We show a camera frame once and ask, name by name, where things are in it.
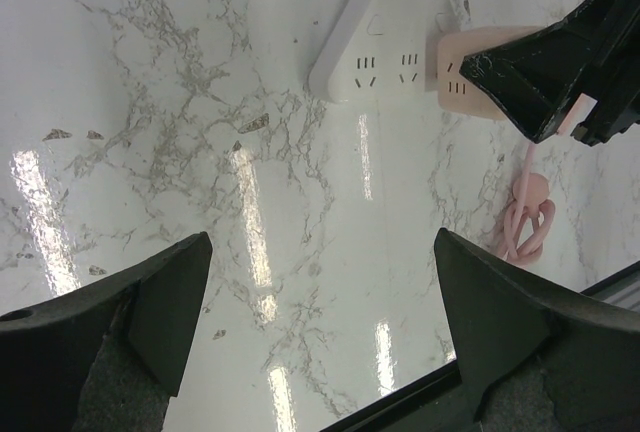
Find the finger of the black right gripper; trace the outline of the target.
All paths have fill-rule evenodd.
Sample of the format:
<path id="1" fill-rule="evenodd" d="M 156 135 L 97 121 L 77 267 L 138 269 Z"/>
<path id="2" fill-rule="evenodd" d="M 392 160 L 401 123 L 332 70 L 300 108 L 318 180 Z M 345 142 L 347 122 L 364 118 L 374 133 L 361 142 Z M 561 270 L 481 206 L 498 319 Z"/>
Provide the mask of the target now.
<path id="1" fill-rule="evenodd" d="M 606 143 L 639 122 L 639 0 L 584 0 L 545 29 L 466 56 L 459 72 L 536 144 L 586 95 L 595 107 L 572 135 Z"/>

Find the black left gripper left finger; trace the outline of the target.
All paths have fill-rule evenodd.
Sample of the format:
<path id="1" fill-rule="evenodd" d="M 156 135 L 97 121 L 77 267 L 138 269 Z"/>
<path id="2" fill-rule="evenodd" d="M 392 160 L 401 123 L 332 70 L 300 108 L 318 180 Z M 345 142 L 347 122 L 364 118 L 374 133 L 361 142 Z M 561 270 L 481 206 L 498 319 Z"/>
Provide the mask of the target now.
<path id="1" fill-rule="evenodd" d="M 181 387 L 211 256 L 201 232 L 2 315 L 2 430 L 162 430 Z"/>

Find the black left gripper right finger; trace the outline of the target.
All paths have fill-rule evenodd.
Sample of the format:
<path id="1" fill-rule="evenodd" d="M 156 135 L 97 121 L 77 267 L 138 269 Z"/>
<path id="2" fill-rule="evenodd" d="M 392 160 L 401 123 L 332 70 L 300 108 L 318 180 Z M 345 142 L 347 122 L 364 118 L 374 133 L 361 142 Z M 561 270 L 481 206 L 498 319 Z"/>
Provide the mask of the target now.
<path id="1" fill-rule="evenodd" d="M 513 266 L 447 230 L 434 253 L 466 398 L 484 414 L 531 370 L 566 431 L 639 428 L 639 315 Z"/>

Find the pink power strip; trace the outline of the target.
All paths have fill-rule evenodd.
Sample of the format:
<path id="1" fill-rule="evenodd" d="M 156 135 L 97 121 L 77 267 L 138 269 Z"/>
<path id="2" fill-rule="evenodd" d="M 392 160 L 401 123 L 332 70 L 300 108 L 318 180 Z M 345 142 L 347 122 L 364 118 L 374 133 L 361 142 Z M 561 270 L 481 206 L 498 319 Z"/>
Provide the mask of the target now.
<path id="1" fill-rule="evenodd" d="M 577 98 L 598 95 L 582 38 L 542 27 L 481 27 L 444 36 L 437 91 L 448 111 L 509 120 L 529 141 L 559 132 Z"/>

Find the white triangular power strip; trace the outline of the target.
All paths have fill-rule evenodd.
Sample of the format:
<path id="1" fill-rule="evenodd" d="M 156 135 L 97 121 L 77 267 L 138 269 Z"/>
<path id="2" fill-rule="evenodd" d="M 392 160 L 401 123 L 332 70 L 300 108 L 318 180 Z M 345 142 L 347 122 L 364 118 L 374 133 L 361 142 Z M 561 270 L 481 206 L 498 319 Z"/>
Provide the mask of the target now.
<path id="1" fill-rule="evenodd" d="M 453 23 L 449 0 L 348 0 L 309 73 L 309 89 L 336 104 L 423 93 Z"/>

